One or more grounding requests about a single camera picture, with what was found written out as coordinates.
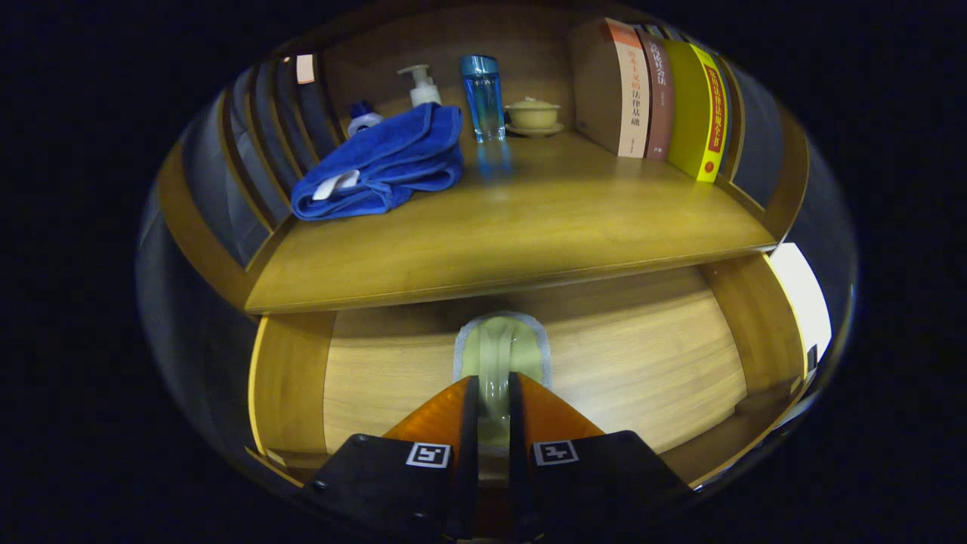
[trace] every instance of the wooden panel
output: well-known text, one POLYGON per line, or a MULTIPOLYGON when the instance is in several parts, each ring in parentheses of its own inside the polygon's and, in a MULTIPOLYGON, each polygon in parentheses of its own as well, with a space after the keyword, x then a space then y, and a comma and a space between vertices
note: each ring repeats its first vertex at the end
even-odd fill
POLYGON ((265 316, 249 368, 249 420, 259 453, 325 454, 322 394, 333 314, 265 316))
POLYGON ((299 174, 299 177, 306 175, 308 169, 303 166, 302 162, 296 156, 295 142, 293 139, 293 131, 296 130, 295 127, 289 127, 289 122, 285 118, 285 115, 280 111, 281 105, 279 101, 291 100, 290 97, 284 97, 280 95, 278 89, 278 71, 285 69, 285 63, 274 62, 269 68, 269 102, 272 104, 272 118, 275 122, 276 134, 280 135, 282 149, 285 152, 285 158, 292 165, 292 169, 299 174))
POLYGON ((586 0, 378 0, 366 2, 317 26, 304 36, 290 40, 278 48, 276 55, 306 54, 357 36, 377 26, 403 17, 444 8, 472 5, 493 10, 507 9, 514 4, 569 9, 585 16, 609 16, 619 20, 645 20, 651 17, 635 8, 615 2, 587 2, 586 0))
POLYGON ((742 355, 748 393, 806 377, 806 347, 781 281, 764 255, 701 267, 742 355))
POLYGON ((606 432, 658 452, 732 414, 746 396, 739 352, 694 267, 503 296, 338 312, 326 373, 326 444, 382 435, 453 381, 454 340, 495 310, 534 316, 552 390, 606 432))
POLYGON ((306 453, 280 449, 267 449, 265 450, 265 455, 270 461, 285 467, 287 470, 299 468, 319 470, 326 463, 326 460, 329 459, 329 454, 327 453, 306 453))
POLYGON ((269 175, 269 179, 272 181, 272 186, 275 188, 278 195, 281 196, 282 201, 286 205, 289 204, 289 193, 285 190, 285 186, 282 185, 280 181, 282 174, 279 171, 278 164, 276 164, 275 159, 272 157, 272 153, 269 152, 265 147, 265 129, 262 127, 262 118, 258 114, 258 103, 255 100, 255 93, 258 86, 259 72, 262 70, 261 64, 256 64, 252 67, 249 73, 249 81, 246 86, 246 96, 245 96, 245 113, 246 121, 250 128, 250 135, 252 140, 252 147, 255 148, 255 153, 258 155, 258 160, 261 161, 262 166, 265 168, 265 172, 269 175))
POLYGON ((191 198, 182 165, 181 141, 171 147, 157 180, 164 222, 178 248, 222 298, 242 310, 254 278, 221 245, 191 198))
POLYGON ((799 402, 806 388, 799 382, 790 394, 783 383, 741 401, 735 414, 688 442, 661 453, 661 460, 695 488, 735 464, 762 441, 799 402))
POLYGON ((778 243, 796 223, 799 210, 806 197, 806 183, 809 180, 809 145, 803 127, 789 113, 779 106, 779 121, 782 123, 782 139, 785 153, 779 171, 779 183, 766 206, 762 224, 769 230, 778 243))
POLYGON ((242 162, 242 157, 239 155, 238 147, 235 145, 235 136, 232 132, 232 120, 230 117, 231 100, 232 89, 231 87, 226 87, 221 92, 221 97, 219 98, 219 144, 221 146, 221 152, 225 157, 228 170, 231 172, 232 178, 235 179, 235 183, 238 184, 239 191, 245 198, 249 208, 251 208, 251 212, 255 214, 255 218, 258 219, 259 223, 269 231, 272 231, 278 227, 278 224, 272 216, 269 206, 258 193, 258 188, 255 187, 255 182, 252 181, 249 171, 246 169, 245 163, 242 162))
POLYGON ((303 487, 305 485, 303 482, 297 480, 296 478, 293 478, 285 470, 283 470, 283 469, 281 469, 279 467, 276 467, 275 465, 273 465, 272 463, 270 463, 269 460, 266 459, 265 457, 262 457, 261 455, 255 453, 254 451, 251 451, 248 448, 245 448, 245 450, 249 453, 249 455, 252 457, 252 459, 254 459, 255 461, 258 461, 259 463, 261 463, 263 466, 265 466, 265 468, 271 470, 272 472, 274 472, 276 475, 278 475, 278 477, 282 478, 283 480, 285 480, 285 481, 289 482, 290 484, 292 484, 294 486, 297 486, 297 487, 303 487))
POLYGON ((531 96, 560 105, 558 120, 572 130, 574 100, 565 37, 578 20, 571 12, 547 7, 463 6, 400 18, 328 47, 323 56, 340 126, 346 130, 351 120, 345 105, 363 99, 387 117, 409 110, 413 77, 396 71, 428 64, 443 104, 463 110, 462 134, 471 137, 473 123, 459 58, 485 54, 500 65, 504 104, 531 96))
POLYGON ((463 142, 463 179, 384 215, 299 223, 250 311, 305 312, 491 294, 747 255, 775 239, 667 163, 574 133, 463 142))

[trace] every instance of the wooden back panel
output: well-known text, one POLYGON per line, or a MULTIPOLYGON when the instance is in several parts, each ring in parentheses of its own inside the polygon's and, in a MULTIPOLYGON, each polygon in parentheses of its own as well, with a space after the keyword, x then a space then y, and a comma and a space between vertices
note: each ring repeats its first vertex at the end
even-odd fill
POLYGON ((568 29, 575 14, 530 6, 465 6, 400 18, 327 47, 326 78, 339 125, 350 117, 345 106, 368 100, 384 116, 412 107, 413 77, 397 70, 428 64, 444 105, 464 111, 461 136, 472 137, 459 58, 493 56, 500 65, 504 104, 535 97, 561 105, 558 120, 573 129, 574 104, 568 29))

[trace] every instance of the book spine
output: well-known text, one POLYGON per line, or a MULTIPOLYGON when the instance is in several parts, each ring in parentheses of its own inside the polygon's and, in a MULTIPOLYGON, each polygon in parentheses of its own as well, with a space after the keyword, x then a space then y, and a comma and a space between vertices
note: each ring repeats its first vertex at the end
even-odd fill
POLYGON ((718 175, 718 167, 721 166, 722 154, 725 150, 725 127, 728 123, 725 89, 721 73, 718 71, 712 56, 695 45, 690 46, 695 50, 699 61, 702 63, 702 69, 705 71, 712 112, 712 115, 709 116, 708 143, 702 153, 702 163, 697 179, 698 181, 713 183, 716 180, 716 175, 718 175))
POLYGON ((641 26, 634 28, 641 40, 648 62, 648 76, 652 83, 652 100, 649 102, 648 149, 645 157, 664 161, 668 157, 668 143, 675 123, 675 86, 671 65, 664 45, 641 26))
POLYGON ((610 35, 621 69, 621 136, 618 156, 643 159, 648 140, 650 90, 645 52, 634 29, 606 18, 602 28, 610 35))

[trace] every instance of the blue towel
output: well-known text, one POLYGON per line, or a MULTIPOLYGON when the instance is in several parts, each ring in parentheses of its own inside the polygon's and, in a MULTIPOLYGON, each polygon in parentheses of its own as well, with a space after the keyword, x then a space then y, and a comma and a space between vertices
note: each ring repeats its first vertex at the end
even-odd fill
POLYGON ((292 190, 292 211, 305 221, 386 213, 413 191, 442 191, 463 173, 459 108, 424 104, 356 133, 292 190), (325 180, 358 170, 353 187, 314 200, 325 180))

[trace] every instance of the blue perfume bottle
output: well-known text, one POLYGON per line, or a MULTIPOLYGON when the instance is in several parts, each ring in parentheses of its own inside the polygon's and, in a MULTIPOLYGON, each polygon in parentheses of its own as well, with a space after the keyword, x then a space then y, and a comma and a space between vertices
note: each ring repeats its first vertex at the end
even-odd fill
POLYGON ((497 59, 483 55, 462 56, 460 72, 463 74, 463 87, 467 91, 477 141, 504 139, 504 109, 497 59))

